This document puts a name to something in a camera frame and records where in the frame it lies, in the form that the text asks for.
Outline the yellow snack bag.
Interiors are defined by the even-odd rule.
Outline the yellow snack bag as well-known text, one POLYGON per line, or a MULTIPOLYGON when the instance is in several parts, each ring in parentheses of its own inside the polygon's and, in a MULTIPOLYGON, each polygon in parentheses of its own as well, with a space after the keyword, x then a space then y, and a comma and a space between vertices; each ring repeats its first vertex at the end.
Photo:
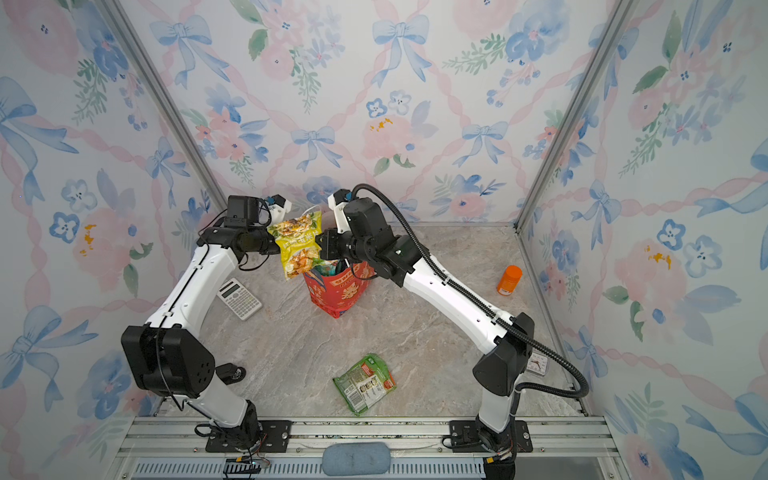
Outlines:
POLYGON ((286 280, 293 279, 323 264, 315 237, 322 233, 322 214, 308 212, 268 228, 280 249, 280 262, 286 280))

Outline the red paper gift bag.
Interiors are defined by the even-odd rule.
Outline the red paper gift bag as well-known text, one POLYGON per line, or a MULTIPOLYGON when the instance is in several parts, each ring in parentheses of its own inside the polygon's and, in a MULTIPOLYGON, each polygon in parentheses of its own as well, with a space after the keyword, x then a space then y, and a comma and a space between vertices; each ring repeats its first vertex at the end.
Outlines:
POLYGON ((363 262, 334 276, 322 276, 313 269, 303 277, 312 303, 338 319, 357 303, 373 275, 374 270, 363 262))

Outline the green snack bag barcode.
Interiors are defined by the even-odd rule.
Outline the green snack bag barcode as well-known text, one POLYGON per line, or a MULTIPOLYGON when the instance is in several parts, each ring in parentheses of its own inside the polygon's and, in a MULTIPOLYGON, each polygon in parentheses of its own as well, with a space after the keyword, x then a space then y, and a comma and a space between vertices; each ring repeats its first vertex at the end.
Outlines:
POLYGON ((386 362, 368 354, 333 383, 355 416, 361 416, 397 388, 386 362))

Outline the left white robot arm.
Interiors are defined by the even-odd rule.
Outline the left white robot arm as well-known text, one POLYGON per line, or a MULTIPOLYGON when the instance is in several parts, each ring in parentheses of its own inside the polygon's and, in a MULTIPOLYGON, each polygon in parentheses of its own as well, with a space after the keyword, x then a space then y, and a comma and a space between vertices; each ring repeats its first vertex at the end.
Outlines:
POLYGON ((170 397, 224 429, 240 428, 252 403, 235 394, 216 373, 213 354, 199 340, 205 316, 220 288, 249 253, 280 252, 265 227, 213 226, 181 279, 141 326, 129 326, 121 345, 137 386, 170 397))

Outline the white scientific calculator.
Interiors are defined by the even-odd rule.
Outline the white scientific calculator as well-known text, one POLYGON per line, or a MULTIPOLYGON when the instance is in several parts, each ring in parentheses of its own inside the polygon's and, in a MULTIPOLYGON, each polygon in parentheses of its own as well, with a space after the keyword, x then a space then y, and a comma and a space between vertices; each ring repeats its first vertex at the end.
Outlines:
POLYGON ((241 321, 263 308, 262 302, 236 278, 226 280, 218 289, 217 297, 241 321))

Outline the orange pill bottle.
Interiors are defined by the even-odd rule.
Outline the orange pill bottle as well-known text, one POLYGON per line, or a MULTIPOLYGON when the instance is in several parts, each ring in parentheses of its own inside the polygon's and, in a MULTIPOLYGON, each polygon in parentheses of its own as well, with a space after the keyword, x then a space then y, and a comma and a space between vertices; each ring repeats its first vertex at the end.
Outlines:
POLYGON ((523 271, 516 265, 509 265, 503 272, 496 290, 500 295, 511 296, 523 277, 523 271))

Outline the small white square clock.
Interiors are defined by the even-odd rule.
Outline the small white square clock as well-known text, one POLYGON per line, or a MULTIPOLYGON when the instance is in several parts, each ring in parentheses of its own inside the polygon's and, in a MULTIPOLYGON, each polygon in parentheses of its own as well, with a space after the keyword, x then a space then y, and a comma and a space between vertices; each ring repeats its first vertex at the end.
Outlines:
POLYGON ((541 377, 548 372, 549 359, 547 356, 533 352, 528 359, 526 371, 541 377))

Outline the grey blue foam pad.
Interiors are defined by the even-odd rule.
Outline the grey blue foam pad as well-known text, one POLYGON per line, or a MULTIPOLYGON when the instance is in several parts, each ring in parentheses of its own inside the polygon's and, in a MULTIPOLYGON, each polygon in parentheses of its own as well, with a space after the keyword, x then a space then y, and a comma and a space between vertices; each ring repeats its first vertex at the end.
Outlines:
POLYGON ((345 443, 325 449, 321 468, 332 477, 381 475, 389 470, 391 462, 391 452, 385 443, 345 443))

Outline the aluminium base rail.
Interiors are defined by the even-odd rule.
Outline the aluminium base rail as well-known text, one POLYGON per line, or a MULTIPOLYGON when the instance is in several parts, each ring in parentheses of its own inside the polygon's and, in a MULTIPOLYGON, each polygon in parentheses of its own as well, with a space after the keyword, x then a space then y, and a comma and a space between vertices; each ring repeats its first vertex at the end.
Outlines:
POLYGON ((601 417, 522 417, 516 456, 485 452, 470 418, 267 417, 249 453, 191 418, 139 418, 108 479, 626 479, 601 417))

